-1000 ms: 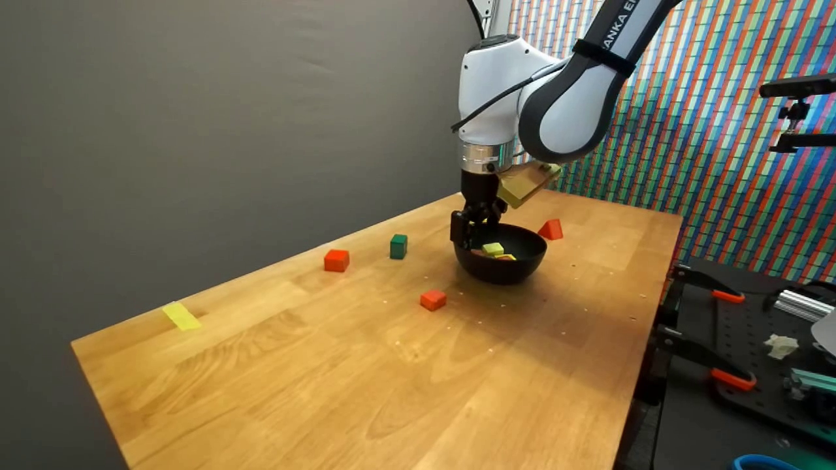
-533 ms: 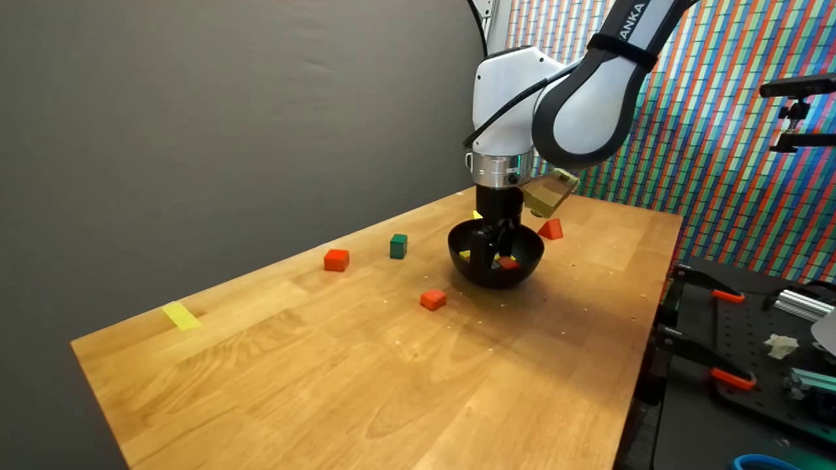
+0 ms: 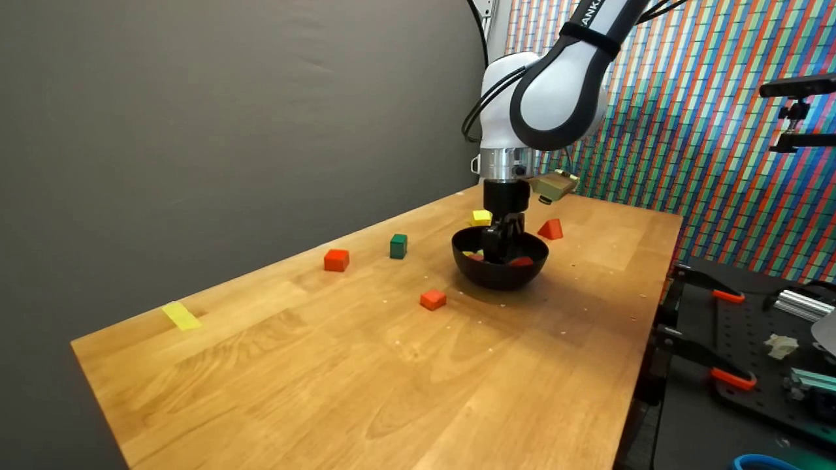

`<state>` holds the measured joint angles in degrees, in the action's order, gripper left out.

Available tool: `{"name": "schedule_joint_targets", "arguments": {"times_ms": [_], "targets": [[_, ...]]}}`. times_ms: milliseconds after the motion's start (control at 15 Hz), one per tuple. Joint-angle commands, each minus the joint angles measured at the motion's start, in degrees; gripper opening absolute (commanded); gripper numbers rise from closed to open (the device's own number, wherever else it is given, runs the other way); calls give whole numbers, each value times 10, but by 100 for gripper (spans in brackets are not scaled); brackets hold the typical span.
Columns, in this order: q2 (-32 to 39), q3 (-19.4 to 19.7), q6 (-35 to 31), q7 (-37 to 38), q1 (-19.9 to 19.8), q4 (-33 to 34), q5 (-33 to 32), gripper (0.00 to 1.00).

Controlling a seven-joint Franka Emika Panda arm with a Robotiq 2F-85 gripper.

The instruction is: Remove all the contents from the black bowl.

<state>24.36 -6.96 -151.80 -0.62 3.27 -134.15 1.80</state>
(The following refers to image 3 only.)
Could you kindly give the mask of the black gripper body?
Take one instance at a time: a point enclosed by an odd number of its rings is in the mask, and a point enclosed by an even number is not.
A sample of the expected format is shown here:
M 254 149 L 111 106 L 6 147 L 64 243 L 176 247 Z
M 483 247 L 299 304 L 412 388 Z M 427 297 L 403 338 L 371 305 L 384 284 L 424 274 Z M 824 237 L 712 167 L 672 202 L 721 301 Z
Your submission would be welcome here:
M 526 232 L 526 209 L 531 185 L 516 183 L 483 183 L 483 207 L 492 211 L 492 226 L 483 231 L 483 253 L 488 261 L 510 261 Z

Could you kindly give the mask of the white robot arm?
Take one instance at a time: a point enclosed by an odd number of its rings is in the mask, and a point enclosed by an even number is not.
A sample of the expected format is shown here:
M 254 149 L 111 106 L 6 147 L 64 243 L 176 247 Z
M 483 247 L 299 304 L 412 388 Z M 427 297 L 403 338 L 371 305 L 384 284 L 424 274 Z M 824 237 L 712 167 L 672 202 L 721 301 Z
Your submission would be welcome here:
M 590 133 L 608 66 L 637 25 L 685 0 L 577 0 L 550 52 L 517 52 L 483 72 L 480 96 L 463 121 L 478 147 L 476 175 L 492 226 L 480 231 L 483 260 L 506 265 L 521 253 L 539 155 Z

